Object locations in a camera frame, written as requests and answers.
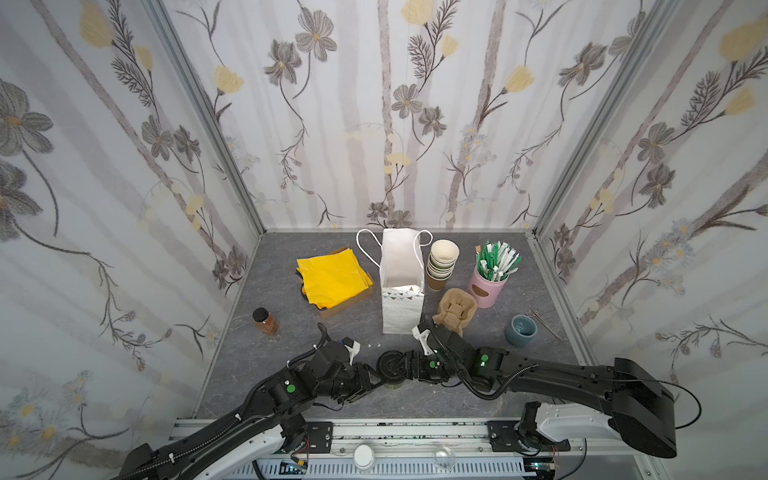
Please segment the black cup lid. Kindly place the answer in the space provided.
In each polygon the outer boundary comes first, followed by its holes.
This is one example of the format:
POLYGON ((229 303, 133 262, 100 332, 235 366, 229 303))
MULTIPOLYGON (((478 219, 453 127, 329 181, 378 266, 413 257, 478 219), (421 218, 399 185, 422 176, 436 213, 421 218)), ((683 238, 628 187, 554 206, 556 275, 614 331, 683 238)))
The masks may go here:
POLYGON ((388 384, 402 384, 407 373, 406 354, 397 350, 386 351, 379 356, 376 369, 388 384))

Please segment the brown pulp cup carrier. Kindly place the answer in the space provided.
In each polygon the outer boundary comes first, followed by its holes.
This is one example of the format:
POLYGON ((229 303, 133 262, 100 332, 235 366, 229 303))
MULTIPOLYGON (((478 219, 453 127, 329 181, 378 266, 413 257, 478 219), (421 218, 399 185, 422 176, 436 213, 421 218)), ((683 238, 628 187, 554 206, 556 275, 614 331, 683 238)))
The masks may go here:
POLYGON ((476 299, 471 294, 465 290, 452 288, 443 295, 438 311, 432 319, 437 325, 444 326, 462 337, 477 309, 476 299))

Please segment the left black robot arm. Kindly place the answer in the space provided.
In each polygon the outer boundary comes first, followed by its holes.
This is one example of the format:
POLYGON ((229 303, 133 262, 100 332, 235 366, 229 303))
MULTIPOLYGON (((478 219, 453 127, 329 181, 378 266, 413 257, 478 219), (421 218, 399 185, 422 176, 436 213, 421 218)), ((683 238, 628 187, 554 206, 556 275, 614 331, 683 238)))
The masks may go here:
POLYGON ((240 405, 197 432, 158 449, 132 450, 120 479, 213 479, 249 463, 264 447, 268 455, 290 452, 307 435, 302 413, 328 397, 358 400, 384 381, 366 363, 350 361, 341 341, 319 345, 254 385, 240 405))

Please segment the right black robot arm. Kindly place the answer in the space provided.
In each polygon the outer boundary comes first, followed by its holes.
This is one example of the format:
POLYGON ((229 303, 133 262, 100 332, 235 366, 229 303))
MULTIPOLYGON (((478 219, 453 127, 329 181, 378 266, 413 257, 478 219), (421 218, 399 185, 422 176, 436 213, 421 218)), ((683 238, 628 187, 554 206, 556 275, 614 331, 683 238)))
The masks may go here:
POLYGON ((674 397, 636 362, 583 366, 539 360, 492 347, 475 348, 431 319, 413 329, 419 347, 381 358, 378 369, 392 382, 441 384, 455 377, 477 398, 507 392, 554 397, 606 418, 606 427, 633 449, 658 458, 677 456, 674 397))

